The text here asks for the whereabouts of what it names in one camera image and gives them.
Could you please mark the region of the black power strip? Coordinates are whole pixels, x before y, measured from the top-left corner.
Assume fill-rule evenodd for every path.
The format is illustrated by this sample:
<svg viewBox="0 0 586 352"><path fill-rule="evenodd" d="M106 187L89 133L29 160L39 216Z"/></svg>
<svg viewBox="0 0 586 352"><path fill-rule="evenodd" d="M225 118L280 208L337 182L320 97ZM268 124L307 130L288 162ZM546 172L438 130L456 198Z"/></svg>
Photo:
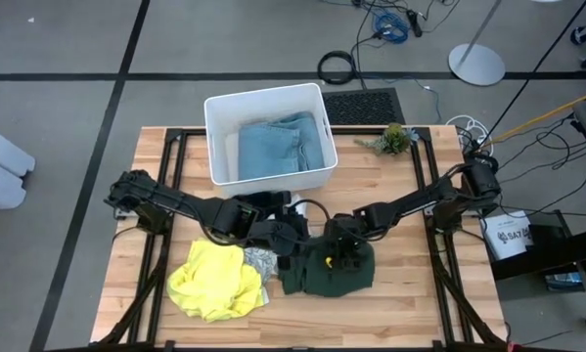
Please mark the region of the black power strip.
<svg viewBox="0 0 586 352"><path fill-rule="evenodd" d="M423 35L423 31L421 26L419 25L419 13L413 10L406 11L406 17L409 21L410 27L416 37L421 37Z"/></svg>

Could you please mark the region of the white perforated laundry basket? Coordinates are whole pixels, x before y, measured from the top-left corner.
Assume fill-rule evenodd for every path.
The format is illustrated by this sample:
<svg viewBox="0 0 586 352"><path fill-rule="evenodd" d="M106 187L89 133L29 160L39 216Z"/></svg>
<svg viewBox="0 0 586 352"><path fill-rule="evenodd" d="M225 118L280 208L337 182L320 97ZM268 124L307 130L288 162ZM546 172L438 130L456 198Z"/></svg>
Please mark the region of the white perforated laundry basket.
<svg viewBox="0 0 586 352"><path fill-rule="evenodd" d="M242 180L239 176L239 131L252 122L272 122L295 112L309 112L318 132L319 155L325 166L317 170ZM209 173L212 183L227 196L262 191L301 191L327 184L338 165L335 140L322 92L303 83L228 95L203 103Z"/></svg>

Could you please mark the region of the blue denim jeans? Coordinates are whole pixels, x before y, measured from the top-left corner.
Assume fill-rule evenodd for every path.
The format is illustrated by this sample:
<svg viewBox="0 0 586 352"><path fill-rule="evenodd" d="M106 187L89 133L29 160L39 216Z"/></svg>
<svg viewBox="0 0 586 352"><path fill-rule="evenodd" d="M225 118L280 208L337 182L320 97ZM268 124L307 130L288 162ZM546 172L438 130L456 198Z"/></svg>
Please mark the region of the blue denim jeans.
<svg viewBox="0 0 586 352"><path fill-rule="evenodd" d="M318 129L309 111L244 125L238 142L240 180L325 167Z"/></svg>

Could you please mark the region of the white black-lined patterned garment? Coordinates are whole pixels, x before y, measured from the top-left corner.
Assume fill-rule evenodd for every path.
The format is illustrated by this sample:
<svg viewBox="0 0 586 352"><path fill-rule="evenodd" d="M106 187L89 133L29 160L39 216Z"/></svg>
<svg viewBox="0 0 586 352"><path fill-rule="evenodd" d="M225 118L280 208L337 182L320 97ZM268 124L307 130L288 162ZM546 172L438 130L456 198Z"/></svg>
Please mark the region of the white black-lined patterned garment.
<svg viewBox="0 0 586 352"><path fill-rule="evenodd" d="M244 249L244 256L244 262L260 275L262 286L266 286L272 276L278 275L278 256L273 251L247 247Z"/></svg>

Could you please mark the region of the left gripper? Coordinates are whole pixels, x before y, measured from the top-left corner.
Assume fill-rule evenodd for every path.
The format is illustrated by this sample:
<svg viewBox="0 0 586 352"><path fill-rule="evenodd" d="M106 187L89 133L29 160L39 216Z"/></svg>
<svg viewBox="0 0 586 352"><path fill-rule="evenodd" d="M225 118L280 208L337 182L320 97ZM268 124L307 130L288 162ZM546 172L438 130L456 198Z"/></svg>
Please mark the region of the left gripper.
<svg viewBox="0 0 586 352"><path fill-rule="evenodd" d="M260 223L260 235L277 255L276 268L286 271L291 267L291 258L299 256L315 241L308 229L305 217L288 217L284 221L267 220Z"/></svg>

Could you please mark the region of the grey round-base stand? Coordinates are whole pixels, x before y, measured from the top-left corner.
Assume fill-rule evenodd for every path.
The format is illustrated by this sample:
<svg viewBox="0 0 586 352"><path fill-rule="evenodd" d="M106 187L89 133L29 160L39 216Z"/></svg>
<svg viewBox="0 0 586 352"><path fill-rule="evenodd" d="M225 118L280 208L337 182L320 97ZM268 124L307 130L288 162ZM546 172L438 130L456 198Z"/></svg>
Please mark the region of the grey round-base stand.
<svg viewBox="0 0 586 352"><path fill-rule="evenodd" d="M451 72L471 85L492 86L499 83L506 73L502 58L494 50L478 43L501 2L502 0L494 0L493 6L471 41L454 47L448 55L448 66Z"/></svg>

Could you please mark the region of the white labelled box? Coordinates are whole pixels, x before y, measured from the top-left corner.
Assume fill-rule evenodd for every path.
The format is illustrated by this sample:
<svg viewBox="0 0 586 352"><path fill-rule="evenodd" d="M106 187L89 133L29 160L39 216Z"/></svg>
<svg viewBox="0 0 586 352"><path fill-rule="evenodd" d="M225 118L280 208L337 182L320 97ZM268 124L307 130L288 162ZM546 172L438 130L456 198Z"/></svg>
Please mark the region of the white labelled box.
<svg viewBox="0 0 586 352"><path fill-rule="evenodd" d="M530 222L522 210L484 218L480 223L495 260L521 254L533 245Z"/></svg>

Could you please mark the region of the long yellow bar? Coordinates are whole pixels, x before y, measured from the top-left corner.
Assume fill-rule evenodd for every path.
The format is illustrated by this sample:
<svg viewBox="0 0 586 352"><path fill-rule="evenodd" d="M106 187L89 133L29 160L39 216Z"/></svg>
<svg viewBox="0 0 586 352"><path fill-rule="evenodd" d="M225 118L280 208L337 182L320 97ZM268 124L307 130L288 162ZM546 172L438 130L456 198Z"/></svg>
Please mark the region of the long yellow bar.
<svg viewBox="0 0 586 352"><path fill-rule="evenodd" d="M508 138L510 138L512 136L517 135L518 132L521 132L521 131L526 130L528 127L531 127L532 125L535 125L535 124L538 124L538 123L540 123L540 122L542 122L544 120L547 120L547 119L549 119L549 118L551 118L551 117L553 117L553 116L555 116L555 115L557 115L559 113L562 113L563 111L570 110L573 106L575 106L575 105L577 105L579 103L585 102L585 101L586 101L586 95L584 95L584 96L582 96L582 97L580 97L578 99L575 99L574 101L571 101L569 103L566 103L566 104L564 104L564 105L562 105L560 107L557 107L557 108L555 108L553 110L550 110L550 111L548 111L548 112L546 112L546 113L544 113L544 114L542 114L540 116L534 117L531 120L528 120L527 122L525 122L524 124L519 125L519 126L513 128L513 129L511 129L511 130L509 130L507 132L504 132L500 136L491 139L489 142L485 142L479 148L482 149L484 147L488 147L488 146L494 145L496 143L500 143L503 140L506 140L506 139L508 139Z"/></svg>

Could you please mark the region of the blue packet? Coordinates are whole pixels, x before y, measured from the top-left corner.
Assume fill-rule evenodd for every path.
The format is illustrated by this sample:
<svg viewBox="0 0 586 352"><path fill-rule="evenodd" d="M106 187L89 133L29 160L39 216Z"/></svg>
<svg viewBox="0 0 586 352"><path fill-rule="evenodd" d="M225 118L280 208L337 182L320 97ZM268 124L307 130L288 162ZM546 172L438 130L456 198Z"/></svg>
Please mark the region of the blue packet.
<svg viewBox="0 0 586 352"><path fill-rule="evenodd" d="M582 289L582 279L578 273L565 273L548 275L545 283L549 290L575 290Z"/></svg>

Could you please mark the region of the yellow garment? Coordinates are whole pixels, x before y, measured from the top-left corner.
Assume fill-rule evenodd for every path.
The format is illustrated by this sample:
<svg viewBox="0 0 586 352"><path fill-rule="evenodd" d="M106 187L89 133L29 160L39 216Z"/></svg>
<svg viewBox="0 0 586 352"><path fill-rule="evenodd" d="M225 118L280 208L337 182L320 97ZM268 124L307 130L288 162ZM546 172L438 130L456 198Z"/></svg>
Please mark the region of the yellow garment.
<svg viewBox="0 0 586 352"><path fill-rule="evenodd" d="M264 305L260 275L244 259L237 246L192 242L186 262L166 281L170 300L208 323L246 316Z"/></svg>

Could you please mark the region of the light grey padded object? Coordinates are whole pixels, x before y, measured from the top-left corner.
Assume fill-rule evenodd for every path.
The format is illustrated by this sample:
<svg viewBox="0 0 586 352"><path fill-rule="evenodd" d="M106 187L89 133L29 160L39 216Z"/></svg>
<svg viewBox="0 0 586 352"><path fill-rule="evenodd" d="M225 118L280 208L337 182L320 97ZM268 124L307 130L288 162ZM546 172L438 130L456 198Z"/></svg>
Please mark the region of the light grey padded object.
<svg viewBox="0 0 586 352"><path fill-rule="evenodd" d="M0 210L19 207L26 196L23 177L32 172L36 159L0 134Z"/></svg>

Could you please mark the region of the black equipment cart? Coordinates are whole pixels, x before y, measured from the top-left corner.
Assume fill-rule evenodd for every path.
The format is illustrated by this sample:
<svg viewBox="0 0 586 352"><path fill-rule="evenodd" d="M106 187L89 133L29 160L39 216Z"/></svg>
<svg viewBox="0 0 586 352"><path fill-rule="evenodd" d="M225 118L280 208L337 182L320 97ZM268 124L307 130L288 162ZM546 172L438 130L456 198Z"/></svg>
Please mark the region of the black equipment cart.
<svg viewBox="0 0 586 352"><path fill-rule="evenodd" d="M559 221L558 226L529 226L535 245L526 252L497 260L492 264L496 280L527 274L553 276L577 273L586 292L586 231L574 235L563 215L558 210L554 214Z"/></svg>

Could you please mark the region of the black floor mat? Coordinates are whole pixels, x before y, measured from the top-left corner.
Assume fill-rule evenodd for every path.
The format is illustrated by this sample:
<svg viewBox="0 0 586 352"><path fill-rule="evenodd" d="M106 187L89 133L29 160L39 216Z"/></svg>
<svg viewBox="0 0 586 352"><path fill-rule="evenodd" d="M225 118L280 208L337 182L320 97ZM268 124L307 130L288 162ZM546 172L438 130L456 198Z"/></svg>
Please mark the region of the black floor mat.
<svg viewBox="0 0 586 352"><path fill-rule="evenodd" d="M332 125L406 123L394 88L330 92L322 96Z"/></svg>

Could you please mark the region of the dark green buttoned garment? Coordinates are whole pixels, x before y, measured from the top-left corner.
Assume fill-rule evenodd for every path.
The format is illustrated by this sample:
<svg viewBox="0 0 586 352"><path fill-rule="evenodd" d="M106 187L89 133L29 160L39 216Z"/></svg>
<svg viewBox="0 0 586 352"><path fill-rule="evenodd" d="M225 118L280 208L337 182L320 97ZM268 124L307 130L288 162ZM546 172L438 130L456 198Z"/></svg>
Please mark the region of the dark green buttoned garment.
<svg viewBox="0 0 586 352"><path fill-rule="evenodd" d="M299 256L291 258L289 270L278 271L278 279L282 283L284 294L303 292L334 298L373 285L375 252L369 243L362 243L361 252L366 255L366 259L361 269L329 269L325 264L325 240L313 240L314 245Z"/></svg>

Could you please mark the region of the black aluminium table frame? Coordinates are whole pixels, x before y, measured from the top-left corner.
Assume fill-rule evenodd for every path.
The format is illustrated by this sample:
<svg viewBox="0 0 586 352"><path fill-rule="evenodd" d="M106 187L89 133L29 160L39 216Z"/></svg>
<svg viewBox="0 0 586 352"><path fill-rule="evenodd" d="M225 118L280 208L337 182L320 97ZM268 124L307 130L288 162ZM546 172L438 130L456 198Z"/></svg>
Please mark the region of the black aluminium table frame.
<svg viewBox="0 0 586 352"><path fill-rule="evenodd" d="M439 173L463 161L455 127L445 125L413 127L421 134L418 149L396 158L375 155L355 146L354 137L363 139L381 133L385 126L333 127L339 164L328 186L306 192L309 198L328 205L332 212L344 212L378 200L392 200L416 191L423 180L431 183ZM166 165L164 181L179 182L182 191L200 197L218 196L208 181L208 160L204 127L143 127L133 168L158 174ZM466 313L459 314L456 298L432 278L431 246L440 239L425 226L422 211L402 220L387 239L373 244L379 265L372 288L343 298L320 298L301 293L285 296L272 279L266 288L270 303L248 316L207 324L189 318L171 303L161 288L144 301L139 332L145 342L133 344L93 342L93 352L508 352L506 328L484 243L466 233L444 248L451 254L447 265L453 272L471 270L484 279L462 274L456 280L466 287L467 297L475 299L476 313L495 334L477 337ZM111 318L127 310L128 300L139 289L137 277L142 261L154 266L161 244L131 231L113 244L102 298L92 339L101 339L111 330Z"/></svg>

